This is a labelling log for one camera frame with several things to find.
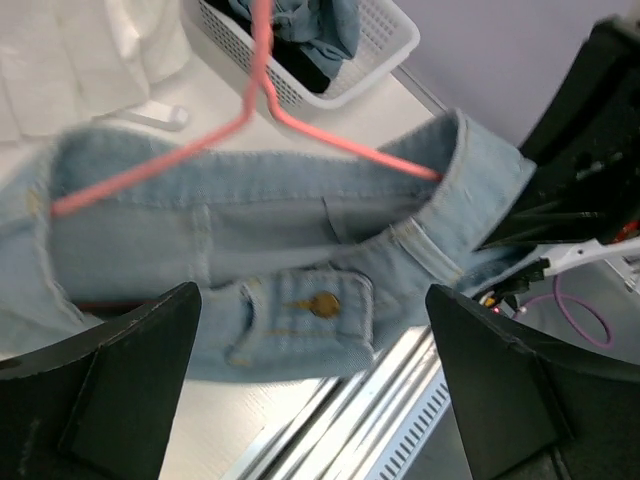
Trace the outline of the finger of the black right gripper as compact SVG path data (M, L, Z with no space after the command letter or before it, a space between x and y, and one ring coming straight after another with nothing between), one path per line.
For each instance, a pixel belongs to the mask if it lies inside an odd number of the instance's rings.
M593 26L520 151L537 170L486 247L610 244L638 220L638 24Z

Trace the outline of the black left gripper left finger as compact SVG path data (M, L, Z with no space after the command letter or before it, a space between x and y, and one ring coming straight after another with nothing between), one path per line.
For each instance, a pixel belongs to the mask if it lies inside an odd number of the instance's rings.
M200 310L198 287L183 283L2 361L2 478L158 478Z

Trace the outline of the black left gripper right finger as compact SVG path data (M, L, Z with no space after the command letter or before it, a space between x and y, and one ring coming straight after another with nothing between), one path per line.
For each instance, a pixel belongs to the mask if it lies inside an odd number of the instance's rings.
M446 286L425 303L473 478L638 478L638 366Z

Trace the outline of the blue denim jeans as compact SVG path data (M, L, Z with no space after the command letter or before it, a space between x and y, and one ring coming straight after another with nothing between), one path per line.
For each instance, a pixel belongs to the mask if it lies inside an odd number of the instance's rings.
M54 199L168 152L119 128L67 132L1 191L1 354L88 330L81 303L202 296L197 377L276 382L348 376L428 323L434 284L474 295L528 259L483 244L536 166L458 111L388 144L443 174L366 160L213 152L78 212Z

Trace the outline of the light blue denim shirt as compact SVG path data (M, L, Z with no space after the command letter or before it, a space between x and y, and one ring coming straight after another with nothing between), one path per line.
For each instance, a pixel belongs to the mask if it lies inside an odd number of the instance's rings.
M330 60L352 59L360 32L358 1L272 1L271 24L279 38Z

